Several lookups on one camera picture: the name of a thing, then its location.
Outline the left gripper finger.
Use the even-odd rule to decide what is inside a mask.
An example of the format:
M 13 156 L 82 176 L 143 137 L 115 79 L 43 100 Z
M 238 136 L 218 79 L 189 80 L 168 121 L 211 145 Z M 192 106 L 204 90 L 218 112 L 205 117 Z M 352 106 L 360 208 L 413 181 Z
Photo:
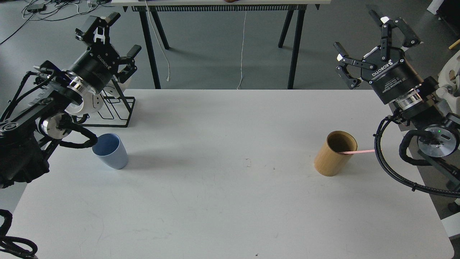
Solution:
M 125 65 L 125 67 L 120 72 L 115 74 L 117 82 L 125 83 L 137 71 L 137 66 L 135 64 L 134 58 L 141 51 L 141 49 L 142 47 L 140 45 L 133 45 L 125 57 L 120 57 L 117 60 L 116 64 Z
M 82 29 L 75 29 L 75 38 L 86 45 L 109 45 L 110 27 L 121 17 L 120 13 L 113 12 L 107 17 L 90 16 Z

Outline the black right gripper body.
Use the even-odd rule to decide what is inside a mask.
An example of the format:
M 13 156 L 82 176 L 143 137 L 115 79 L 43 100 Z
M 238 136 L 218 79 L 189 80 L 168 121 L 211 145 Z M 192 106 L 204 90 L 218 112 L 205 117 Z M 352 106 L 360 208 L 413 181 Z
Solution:
M 361 79 L 368 82 L 383 104 L 399 98 L 418 87 L 424 80 L 409 62 L 402 49 L 390 47 L 389 57 L 381 58 L 381 50 L 375 47 L 363 57 L 373 64 L 374 70 L 362 69 Z

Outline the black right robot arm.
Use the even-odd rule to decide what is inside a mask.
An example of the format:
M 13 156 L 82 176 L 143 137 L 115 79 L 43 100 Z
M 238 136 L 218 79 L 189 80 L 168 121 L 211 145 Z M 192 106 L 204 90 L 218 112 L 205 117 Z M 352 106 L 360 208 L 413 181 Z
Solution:
M 376 157 L 384 171 L 401 184 L 430 195 L 459 198 L 459 168 L 444 160 L 459 148 L 459 115 L 446 115 L 438 110 L 431 95 L 437 81 L 422 79 L 405 56 L 405 50 L 421 43 L 412 28 L 401 18 L 381 17 L 375 10 L 370 16 L 381 29 L 380 44 L 361 60 L 351 58 L 339 42 L 335 42 L 339 65 L 336 71 L 351 90 L 367 82 L 384 104 L 393 104 L 392 115 L 378 125 L 374 137 Z M 400 158 L 415 166 L 433 166 L 448 178 L 449 190 L 420 185 L 398 174 L 386 162 L 381 140 L 388 125 L 413 125 L 398 149 Z

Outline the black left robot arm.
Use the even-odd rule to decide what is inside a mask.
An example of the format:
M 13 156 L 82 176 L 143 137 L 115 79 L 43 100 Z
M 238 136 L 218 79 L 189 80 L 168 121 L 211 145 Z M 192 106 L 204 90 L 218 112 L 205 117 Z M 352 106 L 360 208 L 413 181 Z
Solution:
M 120 56 L 110 43 L 110 27 L 120 13 L 90 16 L 75 37 L 87 49 L 69 69 L 51 61 L 27 72 L 8 107 L 1 115 L 1 188 L 30 183 L 49 172 L 48 159 L 58 146 L 86 149 L 97 136 L 84 128 L 93 98 L 113 82 L 115 98 L 125 101 L 120 84 L 137 71 L 134 45 Z

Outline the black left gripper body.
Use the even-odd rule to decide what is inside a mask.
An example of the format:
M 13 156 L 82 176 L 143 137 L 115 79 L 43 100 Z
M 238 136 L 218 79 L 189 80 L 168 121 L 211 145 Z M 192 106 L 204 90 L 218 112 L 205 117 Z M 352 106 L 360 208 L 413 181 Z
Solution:
M 83 37 L 76 39 L 84 42 L 87 49 L 68 71 L 86 82 L 91 92 L 99 94 L 118 72 L 117 60 L 120 56 L 110 43 L 110 37 L 97 37 L 95 42 L 86 42 Z

